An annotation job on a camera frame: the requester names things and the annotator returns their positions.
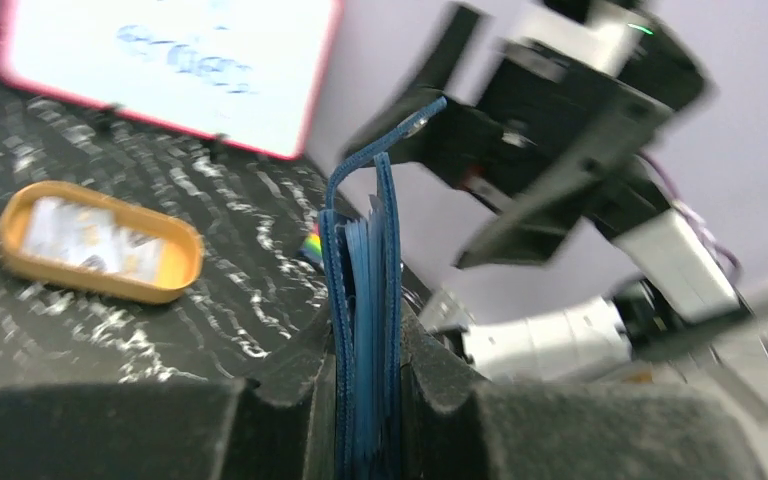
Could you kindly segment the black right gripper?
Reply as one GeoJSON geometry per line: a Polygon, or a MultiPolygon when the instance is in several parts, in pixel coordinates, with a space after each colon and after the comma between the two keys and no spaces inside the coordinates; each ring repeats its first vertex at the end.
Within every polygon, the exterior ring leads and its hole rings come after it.
{"type": "Polygon", "coordinates": [[[395,129],[394,164],[423,165],[467,189],[495,219],[460,268],[546,263],[581,220],[622,250],[674,211],[640,160],[707,82],[645,1],[540,1],[505,40],[474,105],[446,87],[484,14],[454,3],[413,76],[344,147],[395,129]]]}

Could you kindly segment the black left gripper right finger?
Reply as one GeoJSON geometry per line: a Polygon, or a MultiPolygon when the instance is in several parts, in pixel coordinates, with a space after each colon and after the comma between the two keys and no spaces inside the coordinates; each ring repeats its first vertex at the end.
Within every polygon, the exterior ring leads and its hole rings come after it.
{"type": "Polygon", "coordinates": [[[402,320],[406,479],[761,479],[734,416],[678,385],[496,384],[402,320]]]}

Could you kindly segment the silver credit card stack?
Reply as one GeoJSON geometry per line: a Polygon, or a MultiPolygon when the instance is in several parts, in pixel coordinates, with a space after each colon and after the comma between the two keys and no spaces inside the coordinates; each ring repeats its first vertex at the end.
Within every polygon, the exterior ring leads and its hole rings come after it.
{"type": "Polygon", "coordinates": [[[117,223],[106,209],[46,196],[35,200],[24,254],[151,283],[165,241],[117,223]]]}

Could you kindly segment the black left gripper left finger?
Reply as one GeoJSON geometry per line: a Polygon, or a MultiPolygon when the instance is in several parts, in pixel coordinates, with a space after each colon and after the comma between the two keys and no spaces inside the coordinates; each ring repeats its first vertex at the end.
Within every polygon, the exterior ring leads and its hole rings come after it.
{"type": "Polygon", "coordinates": [[[0,479],[331,479],[327,310],[241,378],[0,390],[0,479]]]}

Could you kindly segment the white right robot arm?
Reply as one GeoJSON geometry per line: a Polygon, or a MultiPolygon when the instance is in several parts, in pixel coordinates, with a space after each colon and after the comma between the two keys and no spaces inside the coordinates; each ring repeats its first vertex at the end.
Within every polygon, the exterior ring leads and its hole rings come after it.
{"type": "Polygon", "coordinates": [[[698,350],[768,299],[748,303],[700,237],[701,227],[645,154],[708,81],[694,56],[641,1],[541,1],[500,45],[473,105],[439,98],[481,14],[456,3],[403,93],[360,130],[357,151],[404,125],[391,157],[423,165],[488,207],[492,220],[455,265],[546,264],[581,221],[640,278],[578,305],[483,325],[449,291],[420,313],[424,327],[484,377],[627,378],[638,362],[698,350]]]}

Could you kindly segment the blue leather card holder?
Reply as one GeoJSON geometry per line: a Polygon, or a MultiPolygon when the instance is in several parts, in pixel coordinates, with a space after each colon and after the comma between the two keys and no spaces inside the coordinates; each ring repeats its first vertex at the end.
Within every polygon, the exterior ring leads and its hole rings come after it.
{"type": "Polygon", "coordinates": [[[445,97],[350,155],[328,180],[318,229],[336,353],[335,476],[398,479],[401,467],[402,258],[388,151],[444,110],[445,97]],[[371,165],[377,192],[367,217],[335,208],[339,185],[371,165]]]}

